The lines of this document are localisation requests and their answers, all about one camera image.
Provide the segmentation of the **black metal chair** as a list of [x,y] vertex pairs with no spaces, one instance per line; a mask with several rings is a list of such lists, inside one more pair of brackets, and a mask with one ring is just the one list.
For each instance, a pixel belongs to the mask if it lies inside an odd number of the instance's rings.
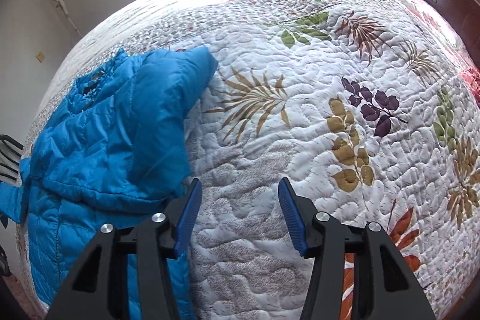
[[0,135],[0,179],[7,184],[15,184],[20,178],[20,160],[24,146],[13,137]]

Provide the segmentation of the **blue puffer jacket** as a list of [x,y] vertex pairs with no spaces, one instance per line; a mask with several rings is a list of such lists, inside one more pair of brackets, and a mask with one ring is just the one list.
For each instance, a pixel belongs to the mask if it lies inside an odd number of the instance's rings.
[[132,227],[182,196],[184,121],[216,68],[206,47],[119,51],[75,80],[21,160],[21,185],[1,186],[1,212],[27,227],[43,303],[104,223]]

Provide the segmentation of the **white floral quilt bedspread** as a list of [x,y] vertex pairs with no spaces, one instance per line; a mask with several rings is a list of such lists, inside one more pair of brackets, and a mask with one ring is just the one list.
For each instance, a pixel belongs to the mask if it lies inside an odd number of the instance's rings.
[[298,319],[312,262],[278,182],[341,223],[376,221],[444,318],[479,271],[479,103],[473,61],[423,0],[137,0],[66,57],[24,157],[75,80],[117,52],[206,47],[217,68],[184,121],[203,185],[176,275],[186,319]]

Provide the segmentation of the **yellow wall switch plate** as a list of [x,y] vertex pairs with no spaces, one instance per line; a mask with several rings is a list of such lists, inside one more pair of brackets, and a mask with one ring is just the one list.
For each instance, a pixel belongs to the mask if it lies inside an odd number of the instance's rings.
[[39,52],[37,55],[36,55],[36,59],[38,60],[38,62],[43,62],[45,60],[46,56],[45,54],[43,54],[42,52]]

